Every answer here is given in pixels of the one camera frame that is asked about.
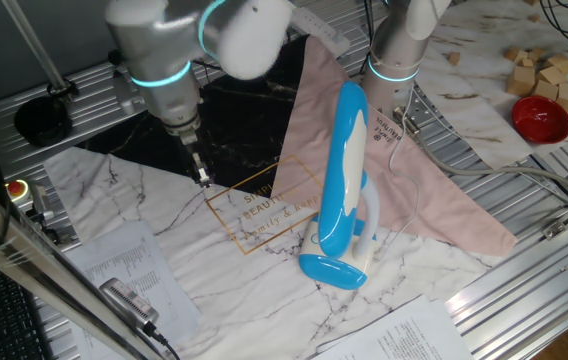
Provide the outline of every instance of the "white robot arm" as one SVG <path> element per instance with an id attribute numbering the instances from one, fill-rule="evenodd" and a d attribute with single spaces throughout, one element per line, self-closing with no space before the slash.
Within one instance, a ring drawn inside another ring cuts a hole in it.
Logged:
<path id="1" fill-rule="evenodd" d="M 105 17 L 148 111 L 175 137 L 195 182 L 209 186 L 190 61 L 208 54 L 238 79 L 263 75 L 277 58 L 291 8 L 281 0 L 112 0 Z"/>
<path id="2" fill-rule="evenodd" d="M 388 17 L 375 32 L 362 88 L 369 104 L 392 118 L 406 105 L 428 38 L 451 0 L 387 0 Z"/>

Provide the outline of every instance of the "red bowl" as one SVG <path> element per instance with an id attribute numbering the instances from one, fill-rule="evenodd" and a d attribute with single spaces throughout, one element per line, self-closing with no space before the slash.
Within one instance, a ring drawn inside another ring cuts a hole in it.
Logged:
<path id="1" fill-rule="evenodd" d="M 520 135 L 538 144 L 556 144 L 568 137 L 568 114 L 553 100 L 523 98 L 513 106 L 511 118 Z"/>

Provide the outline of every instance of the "metal grid table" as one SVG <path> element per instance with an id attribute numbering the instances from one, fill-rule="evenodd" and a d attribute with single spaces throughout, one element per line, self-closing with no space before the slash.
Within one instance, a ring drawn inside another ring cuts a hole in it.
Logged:
<path id="1" fill-rule="evenodd" d="M 363 3 L 355 0 L 303 0 L 305 6 L 331 26 L 343 29 L 351 40 L 351 49 L 339 62 L 351 75 L 356 75 L 368 51 Z M 375 1 L 374 20 L 385 16 L 385 7 Z M 7 180 L 25 179 L 42 183 L 52 202 L 55 218 L 49 223 L 61 235 L 77 244 L 70 220 L 42 166 L 47 158 L 125 120 L 115 100 L 111 85 L 113 68 L 96 66 L 69 78 L 75 81 L 81 96 L 71 109 L 73 130 L 62 143 L 49 148 L 29 145 L 13 127 L 13 114 L 24 102 L 45 95 L 45 87 L 0 101 L 0 162 Z M 223 73 L 205 74 L 194 67 L 201 83 Z M 420 99 L 409 112 L 422 128 L 429 147 L 447 163 L 460 168 L 482 168 L 484 164 L 472 149 L 459 139 L 428 99 L 418 90 Z M 546 164 L 540 159 L 526 158 L 524 166 Z M 553 168 L 568 173 L 568 149 L 553 155 Z M 477 359 L 495 359 L 536 329 L 549 323 L 568 309 L 568 239 L 543 240 L 541 230 L 551 220 L 568 211 L 568 197 L 555 184 L 519 174 L 497 174 L 481 177 L 452 176 L 480 206 L 502 222 L 519 239 L 511 254 L 483 277 L 466 287 L 447 305 L 455 325 Z M 68 320 L 38 302 L 53 352 L 59 359 L 79 358 L 70 333 Z M 528 358 L 543 345 L 568 328 L 568 320 L 548 332 L 518 357 Z"/>

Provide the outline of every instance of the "black keyboard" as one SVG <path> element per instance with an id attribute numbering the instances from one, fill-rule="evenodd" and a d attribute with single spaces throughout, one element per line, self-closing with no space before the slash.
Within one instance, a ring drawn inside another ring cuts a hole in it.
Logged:
<path id="1" fill-rule="evenodd" d="M 0 272 L 0 359 L 50 359 L 33 295 Z"/>

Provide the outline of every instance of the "pink fabric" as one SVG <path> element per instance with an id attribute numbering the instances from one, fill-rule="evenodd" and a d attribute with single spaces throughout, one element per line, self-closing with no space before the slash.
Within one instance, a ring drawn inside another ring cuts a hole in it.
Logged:
<path id="1" fill-rule="evenodd" d="M 288 125 L 281 158 L 296 155 L 324 183 L 335 108 L 340 88 L 348 76 L 322 43 L 310 37 L 300 87 Z M 389 171 L 388 162 L 402 130 L 369 107 L 368 142 L 364 169 L 377 185 L 381 214 L 379 226 L 398 231 L 413 216 L 415 185 Z M 463 250 L 488 255 L 506 255 L 516 238 L 479 207 L 422 153 L 415 142 L 403 141 L 393 170 L 408 174 L 420 184 L 419 213 L 406 233 L 446 241 Z M 308 198 L 310 183 L 294 162 L 278 166 L 273 193 L 295 188 L 287 202 Z M 360 202 L 358 218 L 365 219 Z"/>

